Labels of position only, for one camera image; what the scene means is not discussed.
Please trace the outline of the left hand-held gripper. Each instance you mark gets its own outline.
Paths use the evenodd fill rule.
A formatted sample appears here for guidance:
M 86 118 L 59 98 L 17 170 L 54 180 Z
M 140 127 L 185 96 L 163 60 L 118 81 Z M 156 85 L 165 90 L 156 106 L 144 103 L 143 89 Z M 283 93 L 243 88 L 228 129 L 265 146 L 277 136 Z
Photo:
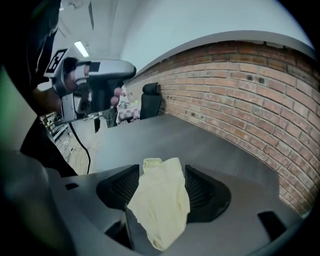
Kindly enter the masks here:
M 78 59 L 71 48 L 59 49 L 44 76 L 61 99 L 61 123 L 71 123 L 114 106 L 115 88 L 136 75 L 136 67 L 118 59 Z

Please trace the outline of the cream clothes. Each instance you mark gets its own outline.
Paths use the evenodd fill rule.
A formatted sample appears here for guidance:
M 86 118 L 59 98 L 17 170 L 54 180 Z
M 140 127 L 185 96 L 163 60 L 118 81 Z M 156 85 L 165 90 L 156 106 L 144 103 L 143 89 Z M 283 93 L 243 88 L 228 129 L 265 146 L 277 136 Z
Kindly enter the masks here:
M 138 187 L 127 207 L 146 231 L 151 245 L 165 251 L 185 231 L 190 199 L 177 157 L 146 158 Z

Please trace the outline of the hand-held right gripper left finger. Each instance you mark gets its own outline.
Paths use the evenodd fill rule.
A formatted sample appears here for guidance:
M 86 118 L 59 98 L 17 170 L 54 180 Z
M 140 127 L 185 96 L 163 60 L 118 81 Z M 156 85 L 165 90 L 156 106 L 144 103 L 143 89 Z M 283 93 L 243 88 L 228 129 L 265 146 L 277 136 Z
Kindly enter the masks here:
M 99 199 L 111 209 L 126 211 L 139 186 L 140 166 L 131 165 L 100 181 L 96 187 Z

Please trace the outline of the ceiling light panel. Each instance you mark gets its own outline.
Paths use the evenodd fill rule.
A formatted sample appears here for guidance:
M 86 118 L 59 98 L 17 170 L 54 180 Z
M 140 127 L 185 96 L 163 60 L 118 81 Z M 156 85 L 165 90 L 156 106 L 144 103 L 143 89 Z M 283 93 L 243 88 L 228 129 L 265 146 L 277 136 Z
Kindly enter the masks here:
M 81 41 L 76 41 L 74 43 L 74 46 L 77 48 L 77 50 L 82 54 L 84 58 L 89 57 L 89 54 Z

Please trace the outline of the person's left hand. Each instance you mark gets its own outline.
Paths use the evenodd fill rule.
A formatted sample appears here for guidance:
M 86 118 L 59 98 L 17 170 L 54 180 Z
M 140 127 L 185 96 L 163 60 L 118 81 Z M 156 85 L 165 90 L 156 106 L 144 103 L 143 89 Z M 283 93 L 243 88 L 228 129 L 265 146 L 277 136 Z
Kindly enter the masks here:
M 113 97 L 110 100 L 111 105 L 116 106 L 120 101 L 120 97 L 124 97 L 125 95 L 126 94 L 121 87 L 116 87 L 114 89 Z

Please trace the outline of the person's body in black clothing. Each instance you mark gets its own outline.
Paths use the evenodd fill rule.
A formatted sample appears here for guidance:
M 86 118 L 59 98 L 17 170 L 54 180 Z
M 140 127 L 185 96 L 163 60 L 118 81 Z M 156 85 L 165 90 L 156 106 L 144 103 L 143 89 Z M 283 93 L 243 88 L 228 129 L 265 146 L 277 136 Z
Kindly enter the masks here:
M 32 92 L 49 79 L 44 76 L 53 50 L 61 0 L 6 0 L 1 45 L 5 52 L 0 62 L 16 89 L 36 113 Z M 20 151 L 39 161 L 44 167 L 55 169 L 61 177 L 76 172 L 65 161 L 55 144 L 48 138 L 45 126 L 36 118 Z

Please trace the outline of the black high-back office chair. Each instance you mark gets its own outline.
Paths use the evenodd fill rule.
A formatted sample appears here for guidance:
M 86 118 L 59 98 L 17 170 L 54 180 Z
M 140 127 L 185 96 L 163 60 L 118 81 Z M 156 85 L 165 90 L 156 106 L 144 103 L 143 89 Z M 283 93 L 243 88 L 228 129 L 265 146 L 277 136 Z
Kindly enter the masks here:
M 142 88 L 140 120 L 156 117 L 162 103 L 162 95 L 158 93 L 158 83 L 148 83 Z

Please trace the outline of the person's left forearm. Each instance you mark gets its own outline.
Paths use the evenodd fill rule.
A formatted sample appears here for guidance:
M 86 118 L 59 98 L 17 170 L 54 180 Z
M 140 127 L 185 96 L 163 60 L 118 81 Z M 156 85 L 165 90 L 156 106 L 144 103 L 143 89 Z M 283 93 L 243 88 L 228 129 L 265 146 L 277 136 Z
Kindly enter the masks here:
M 32 96 L 36 102 L 36 113 L 39 116 L 44 116 L 51 113 L 62 113 L 62 101 L 53 88 L 43 91 L 35 88 L 32 91 Z

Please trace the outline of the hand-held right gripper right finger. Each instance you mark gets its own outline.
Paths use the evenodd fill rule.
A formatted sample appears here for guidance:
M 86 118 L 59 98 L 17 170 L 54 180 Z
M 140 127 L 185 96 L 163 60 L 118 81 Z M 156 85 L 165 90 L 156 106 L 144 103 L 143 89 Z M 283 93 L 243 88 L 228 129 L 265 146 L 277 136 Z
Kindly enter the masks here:
M 221 181 L 185 166 L 185 189 L 189 197 L 188 223 L 208 223 L 221 215 L 230 205 L 232 194 Z

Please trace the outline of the dark grey table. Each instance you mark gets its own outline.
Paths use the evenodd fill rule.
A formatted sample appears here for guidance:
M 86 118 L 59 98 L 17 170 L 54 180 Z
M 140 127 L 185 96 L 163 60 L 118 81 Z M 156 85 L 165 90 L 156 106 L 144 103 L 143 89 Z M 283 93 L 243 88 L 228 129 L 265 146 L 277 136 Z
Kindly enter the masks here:
M 228 140 L 170 114 L 106 129 L 99 137 L 98 172 L 143 164 L 147 158 L 179 158 L 182 166 L 200 166 L 251 181 L 278 196 L 279 176 L 252 154 Z

